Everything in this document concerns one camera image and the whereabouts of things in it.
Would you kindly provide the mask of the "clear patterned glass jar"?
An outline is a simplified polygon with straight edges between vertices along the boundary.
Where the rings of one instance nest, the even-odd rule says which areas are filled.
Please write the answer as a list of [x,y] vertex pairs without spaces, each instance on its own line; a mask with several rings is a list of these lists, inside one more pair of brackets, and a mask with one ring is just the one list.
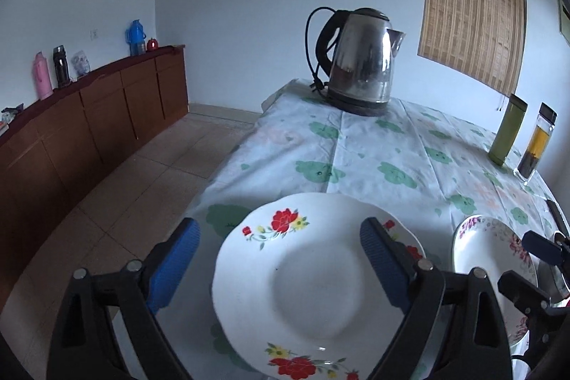
[[72,67],[78,78],[86,76],[91,72],[89,60],[83,50],[76,52],[72,56]]

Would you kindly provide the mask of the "pink floral rimmed plate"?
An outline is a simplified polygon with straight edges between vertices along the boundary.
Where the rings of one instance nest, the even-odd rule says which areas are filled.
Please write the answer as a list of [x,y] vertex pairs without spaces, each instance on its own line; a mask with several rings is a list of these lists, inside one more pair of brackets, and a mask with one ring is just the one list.
[[535,265],[524,249],[521,238],[505,223],[485,215],[470,216],[457,227],[451,246],[452,269],[468,274],[472,268],[482,268],[492,284],[501,308],[508,342],[511,348],[525,337],[527,317],[498,291],[503,273],[515,271],[538,286]]

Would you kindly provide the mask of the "small red object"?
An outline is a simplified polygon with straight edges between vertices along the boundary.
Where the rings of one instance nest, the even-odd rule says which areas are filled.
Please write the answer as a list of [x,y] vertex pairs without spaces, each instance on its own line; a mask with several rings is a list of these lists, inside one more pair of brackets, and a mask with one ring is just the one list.
[[159,48],[159,43],[157,42],[157,40],[155,38],[150,38],[149,41],[147,42],[147,50],[152,51],[158,48]]

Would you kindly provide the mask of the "stainless electric kettle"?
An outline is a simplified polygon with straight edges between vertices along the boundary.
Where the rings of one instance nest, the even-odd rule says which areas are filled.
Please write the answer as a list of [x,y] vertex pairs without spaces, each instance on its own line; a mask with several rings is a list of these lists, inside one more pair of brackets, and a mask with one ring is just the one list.
[[395,58],[405,34],[372,8],[334,11],[317,38],[311,89],[334,107],[375,117],[390,100]]

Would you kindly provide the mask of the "blue thermos jug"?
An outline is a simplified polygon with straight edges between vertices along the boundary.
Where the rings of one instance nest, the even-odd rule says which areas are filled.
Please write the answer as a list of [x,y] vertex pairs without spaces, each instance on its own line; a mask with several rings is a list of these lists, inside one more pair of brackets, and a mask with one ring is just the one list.
[[145,53],[144,27],[139,19],[133,20],[126,29],[126,43],[129,44],[129,54],[138,56]]

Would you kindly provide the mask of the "red flower white plate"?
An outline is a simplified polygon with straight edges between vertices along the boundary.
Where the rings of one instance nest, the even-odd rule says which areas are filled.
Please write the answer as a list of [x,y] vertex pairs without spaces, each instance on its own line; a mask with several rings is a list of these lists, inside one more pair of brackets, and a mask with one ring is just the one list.
[[393,215],[337,193],[300,193],[253,210],[216,258],[213,306],[233,349],[274,379],[364,379],[403,312],[388,302],[359,240],[377,218],[416,259]]

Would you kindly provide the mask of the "green thermos bottle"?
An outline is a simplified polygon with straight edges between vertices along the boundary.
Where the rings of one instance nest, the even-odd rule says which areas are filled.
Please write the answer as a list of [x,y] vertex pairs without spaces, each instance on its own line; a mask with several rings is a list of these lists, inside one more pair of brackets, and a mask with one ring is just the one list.
[[516,94],[510,94],[501,125],[488,151],[489,159],[501,167],[511,150],[525,117],[528,104]]

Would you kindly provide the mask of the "pink thermos flask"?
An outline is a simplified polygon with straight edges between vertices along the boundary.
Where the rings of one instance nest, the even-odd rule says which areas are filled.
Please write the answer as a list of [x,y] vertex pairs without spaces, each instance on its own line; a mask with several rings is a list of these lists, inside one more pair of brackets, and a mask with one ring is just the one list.
[[35,56],[32,74],[36,85],[36,91],[39,100],[44,100],[53,94],[53,88],[50,81],[47,61],[42,52],[38,52]]

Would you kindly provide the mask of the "black smartphone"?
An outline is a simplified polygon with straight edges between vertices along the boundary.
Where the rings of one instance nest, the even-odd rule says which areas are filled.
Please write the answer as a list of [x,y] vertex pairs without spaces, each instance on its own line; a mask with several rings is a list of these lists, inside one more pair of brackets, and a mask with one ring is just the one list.
[[554,200],[546,200],[546,203],[547,203],[548,209],[550,210],[552,217],[555,220],[556,228],[558,229],[558,231],[560,233],[562,233],[563,235],[568,237],[569,236],[569,229],[568,229],[568,226],[567,226],[565,219],[562,215],[562,212],[561,212],[560,208],[558,207],[558,204]]

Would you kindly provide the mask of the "brown wooden sideboard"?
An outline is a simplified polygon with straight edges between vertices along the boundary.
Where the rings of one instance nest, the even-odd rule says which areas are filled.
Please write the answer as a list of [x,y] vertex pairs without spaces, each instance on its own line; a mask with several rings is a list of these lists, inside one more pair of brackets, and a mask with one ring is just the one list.
[[92,71],[24,109],[1,137],[1,298],[65,216],[190,110],[185,49]]

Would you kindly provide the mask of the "black thermos flask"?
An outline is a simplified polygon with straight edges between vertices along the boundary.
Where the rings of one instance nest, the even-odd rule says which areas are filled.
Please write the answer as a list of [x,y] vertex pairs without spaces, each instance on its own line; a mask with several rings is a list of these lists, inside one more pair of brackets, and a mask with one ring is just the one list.
[[52,61],[54,64],[58,88],[62,89],[69,86],[69,84],[72,83],[72,80],[69,77],[69,65],[64,45],[59,45],[53,48]]

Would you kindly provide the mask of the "cloud print tablecloth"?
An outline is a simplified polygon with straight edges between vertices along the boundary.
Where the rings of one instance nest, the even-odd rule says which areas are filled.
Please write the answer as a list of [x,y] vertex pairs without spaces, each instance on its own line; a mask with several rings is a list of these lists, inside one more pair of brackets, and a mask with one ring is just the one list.
[[438,268],[452,267],[457,227],[487,215],[521,238],[550,235],[555,220],[541,177],[514,176],[518,151],[502,167],[487,156],[493,134],[475,124],[394,99],[374,118],[342,112],[303,81],[274,94],[264,113],[186,210],[201,229],[199,247],[157,320],[196,379],[260,379],[226,338],[213,306],[222,243],[249,213],[300,193],[337,193],[393,215]]

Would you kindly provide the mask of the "glass tea bottle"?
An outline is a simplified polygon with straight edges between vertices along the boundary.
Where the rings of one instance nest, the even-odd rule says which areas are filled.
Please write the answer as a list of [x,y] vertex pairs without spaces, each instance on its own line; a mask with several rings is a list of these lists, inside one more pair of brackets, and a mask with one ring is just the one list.
[[550,106],[542,102],[532,137],[514,174],[521,182],[527,184],[532,178],[555,129],[558,114]]

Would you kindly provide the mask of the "bamboo window blind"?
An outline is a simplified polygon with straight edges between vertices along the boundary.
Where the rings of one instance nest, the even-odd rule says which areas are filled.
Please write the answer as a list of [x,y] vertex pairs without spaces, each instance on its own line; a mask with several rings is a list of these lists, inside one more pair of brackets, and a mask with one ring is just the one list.
[[424,0],[418,55],[513,94],[522,67],[527,0]]

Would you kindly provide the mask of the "stainless steel bowl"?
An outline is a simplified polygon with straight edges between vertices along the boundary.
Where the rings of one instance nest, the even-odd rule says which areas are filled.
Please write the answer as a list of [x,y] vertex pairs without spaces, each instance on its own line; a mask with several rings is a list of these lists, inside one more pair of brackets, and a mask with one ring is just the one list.
[[540,287],[550,295],[553,306],[564,307],[569,303],[569,264],[559,268],[549,266],[540,260],[539,283]]

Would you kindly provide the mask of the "green wall panel box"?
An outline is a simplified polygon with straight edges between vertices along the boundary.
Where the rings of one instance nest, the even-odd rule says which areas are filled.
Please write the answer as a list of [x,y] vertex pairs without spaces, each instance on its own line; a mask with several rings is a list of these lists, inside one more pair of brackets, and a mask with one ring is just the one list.
[[570,44],[570,15],[562,0],[558,0],[559,31]]

